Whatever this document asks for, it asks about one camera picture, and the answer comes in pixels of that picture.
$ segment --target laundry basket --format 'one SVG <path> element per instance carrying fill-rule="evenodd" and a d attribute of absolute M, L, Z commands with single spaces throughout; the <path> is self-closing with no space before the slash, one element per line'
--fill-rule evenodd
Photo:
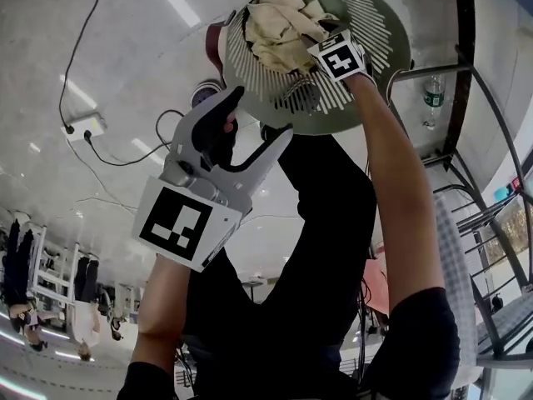
<path fill-rule="evenodd" d="M 411 65 L 409 39 L 400 19 L 383 0 L 319 0 L 326 12 L 350 26 L 357 41 L 371 55 L 374 75 L 385 97 L 398 70 Z M 320 70 L 307 75 L 280 74 L 264 67 L 245 39 L 248 11 L 244 7 L 227 26 L 223 78 L 228 87 L 246 89 L 241 107 L 274 128 L 292 123 L 295 133 L 323 135 L 361 123 L 350 102 L 354 97 L 342 82 L 333 82 Z"/>

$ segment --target water bottle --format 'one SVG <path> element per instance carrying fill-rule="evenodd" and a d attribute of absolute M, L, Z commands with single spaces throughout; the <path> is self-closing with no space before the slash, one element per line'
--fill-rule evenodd
<path fill-rule="evenodd" d="M 424 126 L 430 130 L 435 129 L 436 119 L 441 115 L 444 90 L 444 78 L 441 75 L 431 76 L 424 83 L 424 102 L 430 107 L 430 113 L 424 121 Z"/>

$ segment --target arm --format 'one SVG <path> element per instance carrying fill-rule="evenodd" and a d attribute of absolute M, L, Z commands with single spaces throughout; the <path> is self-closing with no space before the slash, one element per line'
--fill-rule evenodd
<path fill-rule="evenodd" d="M 59 318 L 59 314 L 57 312 L 51 311 L 38 312 L 37 315 L 41 320 L 52 320 L 53 318 Z"/>
<path fill-rule="evenodd" d="M 414 293 L 444 287 L 433 197 L 421 160 L 376 87 L 362 75 L 345 81 L 365 130 L 392 310 Z"/>
<path fill-rule="evenodd" d="M 19 303 L 9 308 L 9 317 L 17 318 L 18 314 L 30 311 L 32 306 L 29 303 Z"/>
<path fill-rule="evenodd" d="M 185 325 L 191 269 L 157 255 L 139 307 L 132 363 L 150 363 L 172 375 L 174 355 Z"/>
<path fill-rule="evenodd" d="M 92 330 L 100 333 L 100 313 L 98 312 L 98 304 L 96 303 L 92 305 L 92 322 L 94 323 Z"/>

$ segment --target floor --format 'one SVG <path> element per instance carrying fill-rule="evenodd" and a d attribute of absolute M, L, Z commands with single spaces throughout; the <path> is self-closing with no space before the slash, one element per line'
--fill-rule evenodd
<path fill-rule="evenodd" d="M 95 147 L 111 160 L 139 158 L 143 152 L 135 143 L 158 145 L 157 115 L 168 108 L 186 112 L 194 87 L 216 76 L 203 50 L 206 26 L 247 1 L 187 0 L 192 8 L 187 16 L 178 15 L 167 0 L 101 0 L 72 66 L 65 113 L 79 117 L 98 111 L 107 131 L 94 138 Z M 456 0 L 386 1 L 404 23 L 417 66 L 455 61 Z M 0 0 L 0 205 L 46 224 L 56 244 L 73 248 L 80 242 L 83 250 L 98 255 L 104 282 L 138 284 L 146 280 L 154 254 L 130 239 L 132 214 L 147 177 L 160 174 L 160 163 L 147 159 L 109 167 L 85 142 L 74 142 L 104 191 L 60 131 L 61 76 L 93 2 Z M 423 80 L 395 86 L 393 99 L 421 153 L 446 135 L 455 79 L 446 81 L 446 105 L 434 132 L 421 126 L 427 112 Z M 237 160 L 261 143 L 252 116 L 239 114 Z M 173 116 L 162 120 L 165 138 L 176 123 Z M 364 166 L 361 128 L 336 137 Z M 163 151 L 157 155 L 164 158 Z M 274 167 L 254 197 L 252 214 L 227 244 L 243 280 L 281 272 L 302 226 L 296 200 L 281 169 Z"/>

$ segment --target chair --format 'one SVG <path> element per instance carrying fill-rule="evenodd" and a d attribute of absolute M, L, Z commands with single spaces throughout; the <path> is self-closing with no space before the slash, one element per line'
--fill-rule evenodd
<path fill-rule="evenodd" d="M 47 228 L 42 227 L 41 232 L 38 234 L 38 240 L 36 239 L 37 246 L 34 248 L 32 255 L 33 262 L 33 274 L 32 274 L 32 286 L 31 290 L 35 293 L 39 293 L 44 297 L 55 299 L 61 303 L 73 305 L 74 298 L 74 278 L 76 276 L 77 261 L 80 256 L 79 243 L 76 243 L 74 253 L 72 255 L 72 264 L 70 267 L 70 273 L 68 280 L 65 280 L 65 271 L 67 264 L 67 254 L 64 253 L 61 262 L 61 268 L 59 272 L 46 269 L 47 254 L 43 251 L 44 241 L 46 237 Z M 45 287 L 41 284 L 42 281 L 49 282 L 55 286 L 54 289 Z M 67 289 L 67 294 L 64 295 L 63 288 Z"/>

